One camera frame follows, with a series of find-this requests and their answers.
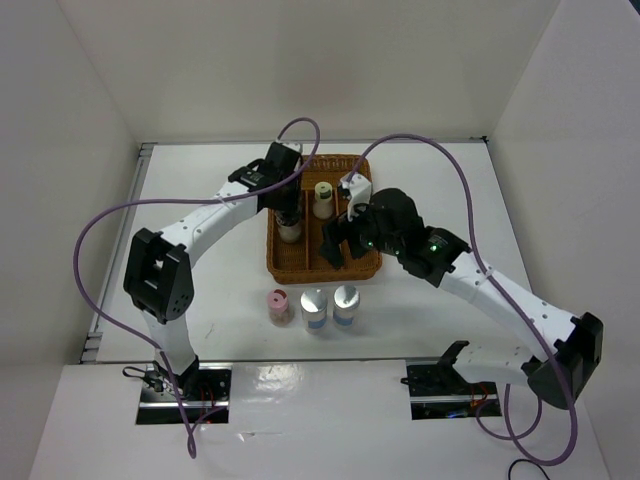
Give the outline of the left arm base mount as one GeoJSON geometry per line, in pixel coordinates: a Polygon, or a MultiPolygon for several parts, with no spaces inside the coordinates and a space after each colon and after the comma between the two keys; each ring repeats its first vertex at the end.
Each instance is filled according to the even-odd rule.
{"type": "MultiPolygon", "coordinates": [[[[182,422],[171,383],[162,380],[153,365],[125,366],[122,374],[126,378],[141,381],[137,425],[172,425],[182,422]]],[[[189,422],[227,424],[231,383],[232,366],[229,363],[202,363],[195,382],[180,388],[189,422]]]]}

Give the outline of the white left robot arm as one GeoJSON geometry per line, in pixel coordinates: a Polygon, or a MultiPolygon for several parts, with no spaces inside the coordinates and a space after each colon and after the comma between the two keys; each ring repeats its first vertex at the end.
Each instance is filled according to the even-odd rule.
{"type": "Polygon", "coordinates": [[[133,236],[123,287],[157,344],[157,375],[176,399],[190,398],[199,387],[199,359],[186,321],[194,300],[192,268],[226,233],[263,210],[272,211],[285,237],[295,242],[301,234],[301,179],[274,186],[301,163],[301,145],[274,141],[263,158],[228,176],[213,204],[159,231],[142,228],[133,236]]]}

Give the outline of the pink-capped spice bottle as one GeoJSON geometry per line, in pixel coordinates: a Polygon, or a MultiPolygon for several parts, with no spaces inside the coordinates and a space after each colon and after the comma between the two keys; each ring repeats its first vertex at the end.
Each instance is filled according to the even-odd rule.
{"type": "Polygon", "coordinates": [[[271,322],[278,327],[287,326],[294,317],[293,308],[287,293],[274,289],[267,294],[267,308],[271,322]]]}

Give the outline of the black-capped white spice bottle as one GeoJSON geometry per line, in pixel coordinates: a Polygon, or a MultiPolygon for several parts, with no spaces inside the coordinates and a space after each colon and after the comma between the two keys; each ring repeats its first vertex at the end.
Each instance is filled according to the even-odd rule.
{"type": "Polygon", "coordinates": [[[296,243],[302,235],[302,223],[294,223],[292,225],[278,225],[277,231],[279,238],[288,244],[296,243]]]}

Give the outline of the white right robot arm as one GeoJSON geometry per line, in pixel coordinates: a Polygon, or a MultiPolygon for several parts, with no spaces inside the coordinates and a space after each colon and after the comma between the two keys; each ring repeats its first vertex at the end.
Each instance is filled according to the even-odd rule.
{"type": "Polygon", "coordinates": [[[334,268],[377,251],[396,258],[408,274],[468,302],[522,343],[504,358],[483,360],[480,348],[454,342],[443,355],[438,381],[450,393],[470,383],[528,386],[543,402],[569,409],[600,364],[604,325],[595,315],[559,309],[477,260],[477,252],[450,231],[427,226],[414,201],[397,188],[372,192],[368,181],[342,181],[344,212],[323,227],[320,255],[334,268]]]}

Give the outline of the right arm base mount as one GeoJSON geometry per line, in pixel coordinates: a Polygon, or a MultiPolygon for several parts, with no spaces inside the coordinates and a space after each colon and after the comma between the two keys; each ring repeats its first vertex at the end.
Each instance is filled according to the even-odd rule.
{"type": "Polygon", "coordinates": [[[433,361],[408,362],[400,383],[408,390],[414,421],[471,418],[477,411],[480,417],[502,415],[495,383],[468,383],[433,361]]]}

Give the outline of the green-capped white spice bottle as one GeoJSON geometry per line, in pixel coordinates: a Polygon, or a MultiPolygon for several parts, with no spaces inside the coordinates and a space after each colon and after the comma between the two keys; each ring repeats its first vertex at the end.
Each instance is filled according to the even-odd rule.
{"type": "Polygon", "coordinates": [[[329,182],[318,182],[314,186],[313,214],[320,220],[327,220],[334,214],[333,187],[329,182]]]}

